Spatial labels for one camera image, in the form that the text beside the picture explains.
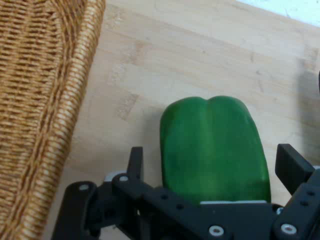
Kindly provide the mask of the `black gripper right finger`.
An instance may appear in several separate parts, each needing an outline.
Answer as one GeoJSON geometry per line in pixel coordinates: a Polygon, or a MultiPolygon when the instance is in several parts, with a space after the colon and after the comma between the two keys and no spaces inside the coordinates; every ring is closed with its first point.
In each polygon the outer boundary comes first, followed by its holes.
{"type": "Polygon", "coordinates": [[[320,238],[320,170],[290,144],[277,146],[275,173],[291,194],[272,231],[277,240],[320,238]]]}

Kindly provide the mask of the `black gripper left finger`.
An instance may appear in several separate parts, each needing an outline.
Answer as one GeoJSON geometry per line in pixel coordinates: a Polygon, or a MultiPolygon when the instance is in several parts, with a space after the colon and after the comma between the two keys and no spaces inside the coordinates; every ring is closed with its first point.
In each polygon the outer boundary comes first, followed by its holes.
{"type": "Polygon", "coordinates": [[[52,238],[97,240],[102,228],[116,226],[132,240],[205,240],[200,211],[168,190],[143,181],[143,148],[133,147],[128,167],[100,186],[70,184],[63,196],[52,238]]]}

